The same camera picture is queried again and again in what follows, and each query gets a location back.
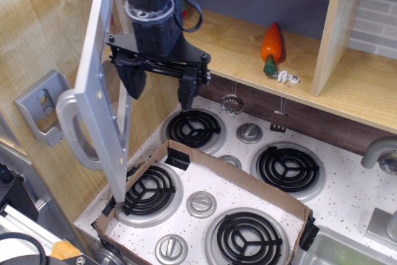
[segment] white clip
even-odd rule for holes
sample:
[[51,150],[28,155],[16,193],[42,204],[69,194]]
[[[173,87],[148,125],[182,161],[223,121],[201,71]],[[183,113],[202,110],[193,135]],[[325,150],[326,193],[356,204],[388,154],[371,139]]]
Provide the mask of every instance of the white clip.
[[285,83],[287,80],[291,81],[293,84],[298,84],[300,82],[298,76],[292,76],[288,74],[287,71],[279,72],[279,75],[277,76],[277,82]]

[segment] cardboard box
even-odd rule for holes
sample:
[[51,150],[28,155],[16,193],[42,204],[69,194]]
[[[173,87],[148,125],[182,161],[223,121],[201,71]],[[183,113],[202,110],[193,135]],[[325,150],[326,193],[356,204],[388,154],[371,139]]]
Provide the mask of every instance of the cardboard box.
[[[210,171],[215,173],[222,179],[225,179],[236,186],[247,190],[253,195],[267,201],[268,203],[274,204],[285,212],[294,215],[303,222],[303,226],[298,233],[298,237],[295,240],[295,245],[290,253],[287,264],[290,264],[295,250],[300,246],[304,250],[310,247],[313,242],[314,237],[317,233],[317,228],[313,225],[313,219],[311,217],[311,210],[300,201],[286,194],[285,192],[266,184],[251,175],[245,173],[242,170],[236,169],[219,159],[206,155],[201,151],[195,150],[183,144],[177,143],[175,141],[169,140],[164,143],[151,157],[148,161],[140,164],[134,175],[132,175],[127,181],[127,190],[136,183],[136,181],[141,177],[141,175],[155,162],[161,161],[165,156],[168,155],[166,161],[167,164],[175,166],[184,166],[184,160],[187,158],[190,162],[207,167]],[[105,231],[115,215],[114,209],[115,201],[113,198],[107,204],[107,207],[101,213],[99,218],[92,224],[101,239],[108,242],[108,244],[114,246],[120,250],[122,256],[130,259],[131,261],[147,265],[150,263],[147,260],[142,259],[137,256],[134,252],[130,251],[117,241],[111,239],[105,234]]]

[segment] wooden cabinet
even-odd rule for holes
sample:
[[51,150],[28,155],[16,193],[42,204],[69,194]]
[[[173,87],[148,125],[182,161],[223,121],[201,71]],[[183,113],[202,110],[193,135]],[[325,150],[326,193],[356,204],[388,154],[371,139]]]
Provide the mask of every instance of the wooden cabinet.
[[[278,83],[263,73],[264,26],[206,11],[203,27],[187,38],[211,54],[213,74],[397,133],[397,61],[347,48],[358,3],[329,0],[321,41],[282,33],[285,54],[278,67],[299,76],[299,84]],[[187,23],[195,20],[188,15]]]

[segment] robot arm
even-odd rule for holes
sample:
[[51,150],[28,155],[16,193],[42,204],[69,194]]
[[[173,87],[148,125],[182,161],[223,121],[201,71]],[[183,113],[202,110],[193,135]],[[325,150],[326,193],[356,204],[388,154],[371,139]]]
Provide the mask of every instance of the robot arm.
[[182,34],[200,27],[201,10],[194,0],[184,1],[200,13],[193,29],[183,28],[182,0],[127,0],[125,11],[133,32],[105,37],[112,49],[112,63],[132,98],[139,98],[145,87],[145,71],[179,80],[182,110],[189,110],[199,87],[208,84],[210,55],[188,43]]

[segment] silver faucet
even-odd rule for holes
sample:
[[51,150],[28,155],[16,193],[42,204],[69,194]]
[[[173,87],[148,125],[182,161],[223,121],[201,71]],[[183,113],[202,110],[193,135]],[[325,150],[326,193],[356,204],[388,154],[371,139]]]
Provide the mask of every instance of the silver faucet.
[[[361,160],[361,165],[367,169],[371,169],[379,159],[381,169],[388,174],[395,175],[397,174],[396,150],[397,137],[379,138],[368,146]],[[396,249],[397,211],[394,214],[390,214],[375,208],[365,236],[391,249]]]
[[[368,146],[367,151],[361,160],[361,165],[367,169],[371,169],[374,167],[375,163],[383,152],[391,150],[397,150],[397,137],[379,138],[373,141],[370,146]],[[393,159],[395,155],[396,153],[392,152],[381,156],[380,166],[382,170],[388,174],[397,174],[395,159]]]

